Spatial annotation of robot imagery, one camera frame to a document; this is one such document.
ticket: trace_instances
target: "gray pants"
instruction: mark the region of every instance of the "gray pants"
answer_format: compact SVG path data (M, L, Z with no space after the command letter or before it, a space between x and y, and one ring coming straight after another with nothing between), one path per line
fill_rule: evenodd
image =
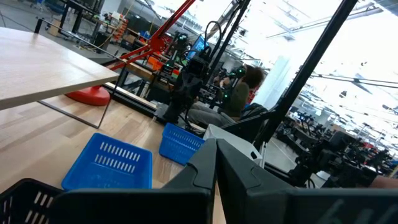
M213 111L212 109L199 105L198 103L194 103L189 110L188 120L195 124L213 124L217 127L233 123L233 121L225 118L223 115L217 113L217 111Z

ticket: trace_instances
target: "green shirt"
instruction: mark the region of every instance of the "green shirt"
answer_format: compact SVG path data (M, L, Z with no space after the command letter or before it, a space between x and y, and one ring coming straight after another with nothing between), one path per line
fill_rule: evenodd
M239 118L249 97L249 85L242 82L235 86L231 101L225 106L225 113L232 118Z

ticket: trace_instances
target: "white pillar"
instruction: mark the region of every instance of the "white pillar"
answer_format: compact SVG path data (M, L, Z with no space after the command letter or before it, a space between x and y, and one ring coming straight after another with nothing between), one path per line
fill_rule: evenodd
M294 72L290 69L291 67L289 57L279 56L264 83L260 86L253 103L258 103L267 110L271 109L278 102L294 76Z
M105 0L104 4L102 5L101 14L105 12L117 12L122 0Z

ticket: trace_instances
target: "floor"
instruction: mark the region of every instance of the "floor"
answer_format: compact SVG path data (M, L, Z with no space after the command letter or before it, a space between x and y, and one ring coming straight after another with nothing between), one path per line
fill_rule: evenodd
M66 96L46 101L92 122L100 120L104 109ZM161 188L183 168L159 155L163 128L115 101L99 130L38 103L0 111L0 192L26 177L61 188L65 174L97 132L150 150L152 187ZM219 195L215 198L214 223L225 223Z
M19 2L17 0L1 0L0 13L2 15L0 15L0 27L7 27L28 32L33 32L36 27L38 17L44 18L46 21L51 21L52 17L57 19L61 18L61 15L54 15L47 8L44 8L43 11L39 11L34 7L30 8L30 2L26 0L24 2ZM69 12L63 28L67 31L71 31L74 22L75 15ZM94 26L94 23L82 19L78 32L81 34L92 34ZM62 35L55 37L47 33L44 27L45 24L43 24L41 27L41 30L39 32L40 35L43 35L61 44L62 46L75 51L82 56L85 56L87 58L112 58L111 56L106 54L97 54L96 52L93 52L91 50L79 49L75 39L66 41L63 39ZM110 44L108 46L107 51L111 54L115 54L116 52L118 52L118 56L120 56L124 52L127 52L127 50L113 44Z
M296 153L288 147L285 143L276 138L272 138L267 145L266 149L266 162L288 172L294 169L296 163L294 160L297 158ZM312 174L311 179L314 181L316 187L321 187L325 181L317 175Z

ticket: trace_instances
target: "red base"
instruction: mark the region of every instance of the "red base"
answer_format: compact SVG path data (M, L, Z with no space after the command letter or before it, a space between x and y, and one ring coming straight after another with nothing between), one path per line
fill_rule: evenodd
M111 99L111 95L102 86L85 88L65 94L65 96L93 106L106 106Z

